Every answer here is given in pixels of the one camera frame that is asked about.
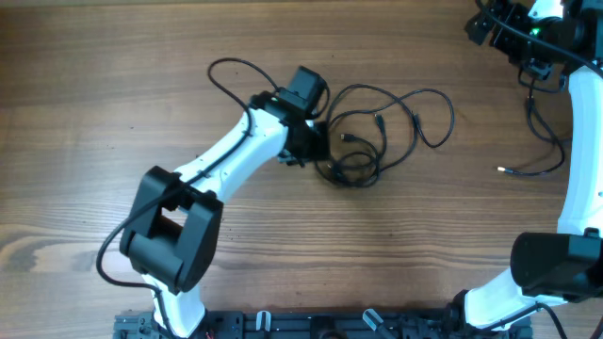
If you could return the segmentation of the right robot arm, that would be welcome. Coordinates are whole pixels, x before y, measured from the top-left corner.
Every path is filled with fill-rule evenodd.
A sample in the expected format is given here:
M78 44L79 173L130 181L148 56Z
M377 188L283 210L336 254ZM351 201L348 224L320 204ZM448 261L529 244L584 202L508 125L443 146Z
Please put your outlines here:
M478 2L467 22L520 70L543 80L563 66L572 103L569 182L554 233L522 233L510 266L450 304L456 331L506 331L540 310L602 296L602 4L599 1Z

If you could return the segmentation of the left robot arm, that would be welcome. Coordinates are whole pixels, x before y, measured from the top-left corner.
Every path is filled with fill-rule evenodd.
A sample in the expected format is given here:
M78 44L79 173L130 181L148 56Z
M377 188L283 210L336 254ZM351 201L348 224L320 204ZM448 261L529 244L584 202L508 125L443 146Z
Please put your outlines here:
M199 281L216 252L224 205L271 159L304 166L328 157L317 105L326 81L299 67L289 85L254 95L240 121L208 151L174 171L142 177L120 251L152 288L153 334L189 338L206 315Z

